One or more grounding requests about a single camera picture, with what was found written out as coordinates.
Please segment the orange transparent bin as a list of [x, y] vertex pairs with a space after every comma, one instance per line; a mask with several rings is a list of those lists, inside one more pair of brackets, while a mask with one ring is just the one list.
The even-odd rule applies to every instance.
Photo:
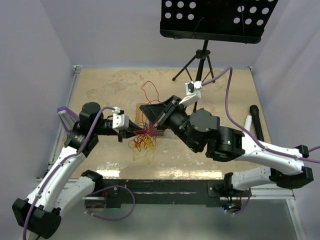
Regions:
[[135, 108], [135, 120], [134, 123], [138, 126], [143, 124], [149, 124], [150, 121], [147, 119], [145, 114], [141, 111], [140, 106], [145, 105], [145, 103], [137, 103]]

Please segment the grey transparent bin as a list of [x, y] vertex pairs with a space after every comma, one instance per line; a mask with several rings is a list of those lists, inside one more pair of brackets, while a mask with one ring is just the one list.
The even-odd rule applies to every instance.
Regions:
[[163, 137], [165, 135], [166, 129], [157, 129], [156, 130], [156, 135]]

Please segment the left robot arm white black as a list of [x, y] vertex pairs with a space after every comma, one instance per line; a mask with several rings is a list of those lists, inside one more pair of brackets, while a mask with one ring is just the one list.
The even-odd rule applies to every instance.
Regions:
[[118, 185], [104, 187], [103, 176], [91, 170], [83, 172], [70, 187], [65, 187], [97, 145], [99, 136], [116, 136], [118, 142], [122, 142], [134, 137], [139, 129], [123, 109], [110, 107], [112, 115], [104, 118], [106, 109], [96, 102], [84, 104], [79, 114], [66, 106], [57, 109], [67, 134], [64, 147], [38, 186], [12, 205], [15, 219], [23, 228], [21, 239], [49, 239], [57, 231], [63, 215], [82, 198], [100, 194], [107, 197], [108, 192], [120, 188]]

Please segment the yellow red cable ball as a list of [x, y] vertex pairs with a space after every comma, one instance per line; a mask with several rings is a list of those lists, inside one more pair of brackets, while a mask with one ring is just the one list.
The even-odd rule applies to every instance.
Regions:
[[132, 150], [133, 161], [146, 160], [150, 165], [155, 159], [154, 151], [158, 145], [158, 131], [152, 127], [135, 130], [133, 133], [133, 139], [128, 142], [128, 147]]

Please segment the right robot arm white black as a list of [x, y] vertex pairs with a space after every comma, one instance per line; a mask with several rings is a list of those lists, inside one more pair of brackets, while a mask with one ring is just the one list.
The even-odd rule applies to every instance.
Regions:
[[259, 167], [225, 174], [220, 192], [233, 197], [249, 188], [275, 184], [284, 189], [299, 189], [314, 180], [313, 171], [304, 165], [307, 147], [276, 147], [255, 142], [244, 131], [221, 126], [220, 118], [204, 108], [187, 114], [181, 99], [175, 95], [158, 104], [139, 108], [154, 128], [170, 129], [194, 153], [205, 152], [218, 162], [244, 161]]

